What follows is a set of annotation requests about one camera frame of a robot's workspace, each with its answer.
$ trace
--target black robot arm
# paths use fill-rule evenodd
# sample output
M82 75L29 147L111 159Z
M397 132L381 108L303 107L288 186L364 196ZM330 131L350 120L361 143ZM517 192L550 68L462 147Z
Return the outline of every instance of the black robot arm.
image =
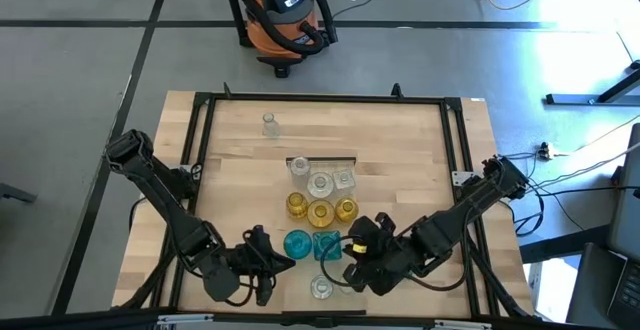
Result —
M366 216L357 219L348 233L353 244L343 250L356 260L343 273L348 285L358 292L369 286L375 294L384 295L405 278L427 276L449 259L453 247L464 240L509 315L525 316L482 260L468 237L467 226L501 198L522 198L528 180L506 158L492 158L484 161L484 165L484 176L467 180L461 187L460 200L453 207L430 217L423 216L397 235L395 224L385 213L376 216L379 226Z
M216 228L184 209L182 199L195 195L194 176L184 169L169 169L153 156L149 137L130 130L110 143L105 157L111 171L131 180L147 197L151 205L167 223L176 255L187 271L199 275L204 288L214 301L228 301L240 287L240 276L258 279L256 302L264 306L272 293L271 279L295 265L271 247L269 235L257 225L243 233L244 244L226 248Z

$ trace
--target wooden tabletop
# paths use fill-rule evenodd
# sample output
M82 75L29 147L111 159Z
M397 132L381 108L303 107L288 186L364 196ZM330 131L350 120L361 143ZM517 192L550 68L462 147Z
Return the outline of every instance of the wooden tabletop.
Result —
M193 102L193 92L170 91L155 136L155 156L168 165L179 162ZM495 152L486 103L463 99L465 125L476 170ZM262 135L262 115L273 113L280 124L277 139ZM450 116L456 159L462 164L455 119ZM195 144L199 143L196 132ZM227 246L242 241L244 230L256 224L270 234L274 250L283 253L283 239L294 229L318 231L306 220L294 221L285 210L285 199L294 191L285 164L293 156L353 156L355 198L360 215L388 213L399 229L422 215L448 209L453 204L450 174L443 142L440 112L434 105L217 101L196 215L213 223ZM194 146L192 159L197 146ZM505 288L525 310L532 312L522 259L508 209L496 205L483 216L493 269ZM328 230L346 234L349 225L334 222ZM165 224L144 202L138 206L124 255L113 304L128 300L157 263ZM327 270L340 276L346 264L327 262ZM434 285L456 281L462 273L459 247L453 257L426 277ZM189 311L276 313L283 311L366 310L372 316L468 318L465 286L450 292L426 290L403 281L380 297L369 289L343 293L337 286L326 300L310 293L310 282L320 274L310 255L278 275L278 285L265 307L252 299L241 308L214 302L202 281L184 277L179 308ZM163 291L167 303L172 272ZM488 313L482 277L476 269L480 307ZM240 288L232 300L245 296Z

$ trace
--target clear glass jar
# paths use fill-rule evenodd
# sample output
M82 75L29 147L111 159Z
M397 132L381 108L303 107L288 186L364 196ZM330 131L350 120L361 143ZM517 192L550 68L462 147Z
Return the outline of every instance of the clear glass jar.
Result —
M269 138L277 138L280 136L280 125L272 113L262 115L262 121L264 122L262 135Z

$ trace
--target small glass bottle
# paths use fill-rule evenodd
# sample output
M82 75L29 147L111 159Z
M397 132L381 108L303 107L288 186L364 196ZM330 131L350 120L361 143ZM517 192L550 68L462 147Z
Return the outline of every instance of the small glass bottle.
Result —
M272 113L265 113L262 115L262 121L264 122L262 135L269 138L277 138L280 136L280 125Z
M301 156L293 159L289 164L289 171L296 188L304 189L307 186L307 180L309 180L309 173L311 172L309 160Z

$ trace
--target gray floor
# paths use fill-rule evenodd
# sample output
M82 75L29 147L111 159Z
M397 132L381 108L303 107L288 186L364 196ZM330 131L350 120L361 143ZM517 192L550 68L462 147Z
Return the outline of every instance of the gray floor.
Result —
M359 1L330 0L334 11ZM0 19L146 19L153 2L0 0ZM228 20L226 4L166 0L161 18ZM154 134L167 90L220 91L226 81L235 91L383 95L400 82L407 95L486 98L503 153L530 151L541 141L570 151L640 111L549 108L541 99L615 83L630 62L627 50L640 57L638 19L629 16L640 14L633 12L639 7L637 0L534 0L499 12L476 0L375 0L341 19L537 21L559 22L561 29L339 29L339 43L287 80L273 78L253 50L238 47L233 29L158 29L126 128ZM0 317L49 311L141 35L140 29L0 28L0 181L39 195L32 206L0 202ZM622 151L627 135L623 130L604 147L538 164L535 177L552 178ZM605 182L612 170L556 189ZM137 196L127 181L109 180L70 311L110 305ZM614 199L594 193L561 200L588 228L608 221ZM537 200L514 208L525 216L537 210ZM576 230L548 200L542 228L523 242Z

